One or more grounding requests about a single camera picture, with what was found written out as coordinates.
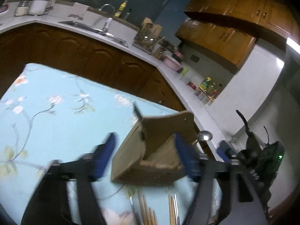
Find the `floral tablecloth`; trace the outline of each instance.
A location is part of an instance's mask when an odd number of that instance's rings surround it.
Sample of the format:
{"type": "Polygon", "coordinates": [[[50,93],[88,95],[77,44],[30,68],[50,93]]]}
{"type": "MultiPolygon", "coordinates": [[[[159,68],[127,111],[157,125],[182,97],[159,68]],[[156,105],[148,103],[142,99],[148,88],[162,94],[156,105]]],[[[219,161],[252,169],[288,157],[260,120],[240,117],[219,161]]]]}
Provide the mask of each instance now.
{"type": "MultiPolygon", "coordinates": [[[[144,116],[176,112],[76,75],[26,65],[0,100],[0,203],[17,224],[51,160],[73,161],[101,144],[109,132],[118,134],[117,150],[137,121],[133,101],[144,116]]],[[[137,190],[164,225],[169,224],[168,194],[176,192],[183,221],[195,188],[187,177],[170,187],[134,187],[111,183],[110,171],[111,160],[104,177],[93,183],[108,225],[133,224],[129,195],[139,211],[137,190]]],[[[80,223],[75,190],[69,182],[73,221],[80,223]]],[[[217,207],[215,201],[213,213],[217,207]]]]}

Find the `white countertop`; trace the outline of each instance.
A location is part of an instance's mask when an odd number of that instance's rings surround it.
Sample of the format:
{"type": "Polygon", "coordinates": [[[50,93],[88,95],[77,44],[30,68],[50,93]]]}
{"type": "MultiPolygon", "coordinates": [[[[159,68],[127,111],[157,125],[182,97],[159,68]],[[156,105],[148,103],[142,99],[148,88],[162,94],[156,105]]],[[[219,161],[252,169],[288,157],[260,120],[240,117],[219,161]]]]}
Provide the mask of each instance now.
{"type": "Polygon", "coordinates": [[[209,116],[209,114],[204,108],[204,105],[194,96],[193,90],[180,80],[180,75],[177,72],[170,69],[162,61],[157,60],[153,56],[147,54],[146,52],[143,52],[142,50],[134,47],[133,45],[128,45],[129,47],[127,48],[117,43],[114,43],[109,39],[107,39],[106,37],[95,34],[93,32],[89,32],[79,28],[74,28],[69,25],[60,24],[59,22],[61,21],[66,21],[66,19],[61,19],[49,15],[8,17],[6,19],[0,20],[0,23],[3,24],[0,26],[0,34],[22,25],[27,25],[31,23],[41,23],[41,24],[55,26],[58,28],[66,29],[72,32],[76,32],[78,34],[88,36],[95,40],[116,47],[124,52],[127,52],[139,59],[142,59],[145,62],[148,62],[149,64],[155,66],[160,71],[160,73],[164,76],[164,78],[171,86],[171,88],[174,90],[178,98],[181,100],[185,108],[188,111],[193,112],[195,116],[194,120],[197,127],[200,130],[208,130],[213,134],[213,139],[208,142],[208,146],[211,149],[216,160],[218,161],[222,160],[216,153],[216,148],[218,147],[218,143],[220,141],[225,140],[225,136],[222,134],[221,130],[218,128],[214,120],[209,116]]]}

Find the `fluorescent light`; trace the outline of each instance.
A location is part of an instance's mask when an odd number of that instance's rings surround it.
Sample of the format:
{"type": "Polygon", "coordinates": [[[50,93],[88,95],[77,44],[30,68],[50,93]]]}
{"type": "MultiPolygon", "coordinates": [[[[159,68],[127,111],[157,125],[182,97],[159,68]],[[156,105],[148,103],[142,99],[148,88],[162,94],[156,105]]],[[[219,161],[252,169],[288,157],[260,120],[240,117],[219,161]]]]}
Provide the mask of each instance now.
{"type": "Polygon", "coordinates": [[[288,38],[286,43],[300,54],[300,46],[295,41],[293,41],[291,38],[288,38]]]}
{"type": "Polygon", "coordinates": [[[280,60],[279,58],[277,58],[276,63],[278,65],[278,67],[280,67],[281,69],[283,68],[284,62],[282,60],[280,60]]]}

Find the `blue wall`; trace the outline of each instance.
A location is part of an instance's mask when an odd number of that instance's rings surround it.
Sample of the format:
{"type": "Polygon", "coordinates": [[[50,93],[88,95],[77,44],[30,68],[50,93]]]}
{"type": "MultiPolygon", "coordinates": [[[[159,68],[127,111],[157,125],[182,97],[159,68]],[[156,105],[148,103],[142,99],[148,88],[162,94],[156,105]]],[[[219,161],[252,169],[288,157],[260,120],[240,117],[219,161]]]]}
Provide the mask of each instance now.
{"type": "Polygon", "coordinates": [[[191,0],[170,0],[154,22],[163,27],[159,35],[161,37],[165,36],[172,44],[178,45],[181,42],[174,34],[187,18],[183,10],[190,1],[191,0]]]}

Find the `floral pattern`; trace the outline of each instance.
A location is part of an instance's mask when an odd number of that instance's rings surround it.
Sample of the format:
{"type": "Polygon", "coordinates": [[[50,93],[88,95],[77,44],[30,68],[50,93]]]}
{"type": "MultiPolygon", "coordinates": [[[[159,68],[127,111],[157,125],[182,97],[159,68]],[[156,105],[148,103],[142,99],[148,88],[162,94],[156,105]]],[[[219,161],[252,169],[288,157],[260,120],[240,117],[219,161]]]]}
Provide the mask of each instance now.
{"type": "MultiPolygon", "coordinates": [[[[159,116],[176,111],[117,91],[104,85],[39,64],[27,64],[0,100],[0,202],[16,223],[21,218],[37,183],[54,159],[78,159],[91,152],[109,132],[116,132],[120,146],[136,123],[132,105],[143,115],[159,116]]],[[[108,225],[133,225],[128,197],[138,206],[136,187],[110,182],[111,160],[103,178],[93,183],[97,200],[108,225]]],[[[178,181],[179,215],[191,201],[189,181],[178,181]]],[[[160,224],[169,222],[168,195],[165,187],[141,187],[148,205],[160,224]]],[[[76,189],[68,189],[70,203],[76,203],[76,189]]],[[[74,222],[80,223],[76,208],[74,222]]]]}

